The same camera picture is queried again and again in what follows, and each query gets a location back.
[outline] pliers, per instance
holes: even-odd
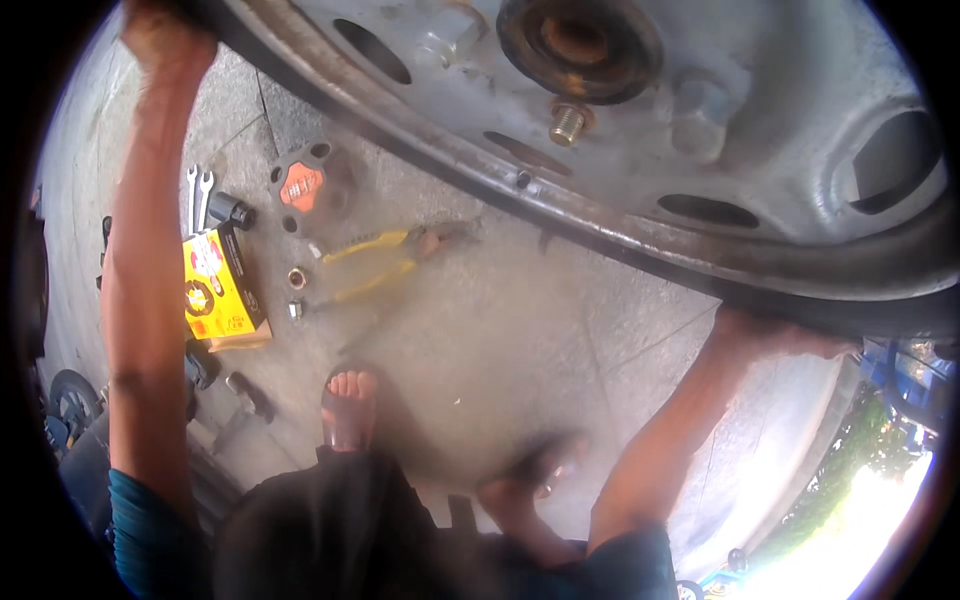
[[[477,241],[471,234],[473,227],[473,221],[450,221],[412,229],[389,229],[355,239],[340,250],[326,254],[321,258],[325,269],[345,263],[345,269],[360,274],[360,279],[334,292],[324,306],[358,300],[378,288],[400,282],[415,271],[422,260],[451,244]]]

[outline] green foliage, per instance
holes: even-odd
[[[751,567],[774,563],[809,540],[850,494],[863,466],[900,481],[917,459],[903,448],[906,434],[890,422],[880,391],[870,382],[861,384],[836,440],[783,522],[751,554]]]

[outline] teal sleeve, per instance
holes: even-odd
[[[113,555],[137,598],[210,598],[209,553],[200,532],[162,498],[111,469]]]

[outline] wrench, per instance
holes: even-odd
[[[190,200],[187,203],[187,214],[189,218],[186,222],[187,235],[193,235],[193,225],[196,223],[196,212],[194,212],[194,197],[197,195],[197,165],[193,165],[186,170],[186,181],[190,184]]]
[[[206,229],[206,205],[210,201],[210,190],[213,189],[216,180],[213,171],[207,171],[200,177],[200,192],[202,194],[200,197],[200,231]]]

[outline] concrete floor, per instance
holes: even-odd
[[[98,293],[100,221],[110,213],[139,73],[116,41],[114,15],[91,42],[48,133],[43,182],[50,254],[49,385],[62,368],[107,383]],[[291,323],[286,273],[309,269],[306,243],[280,228],[267,192],[278,155],[326,135],[349,149],[363,193],[331,242],[384,227],[479,217],[483,242],[419,273],[420,292],[370,343],[403,394],[409,419],[389,419],[392,444],[439,524],[445,494],[469,490],[531,435],[583,427],[587,467],[542,501],[563,536],[585,539],[589,508],[623,445],[666,401],[709,333],[717,300],[633,270],[564,240],[538,249],[538,229],[482,204],[369,142],[221,47],[190,121],[183,164],[199,163],[216,189],[260,211],[240,232],[266,304],[273,342],[221,355],[275,403],[273,424],[252,425],[217,457],[245,488],[315,462],[320,389],[336,349],[356,331],[345,315]],[[185,182],[180,192],[186,230]],[[318,284],[305,290],[319,295]],[[697,578],[750,536],[803,458],[838,364],[792,358],[756,369],[731,414],[698,454],[669,523],[678,576]],[[222,381],[199,393],[198,421],[216,431],[238,406]],[[418,439],[413,439],[419,432]],[[476,507],[482,528],[492,523]]]

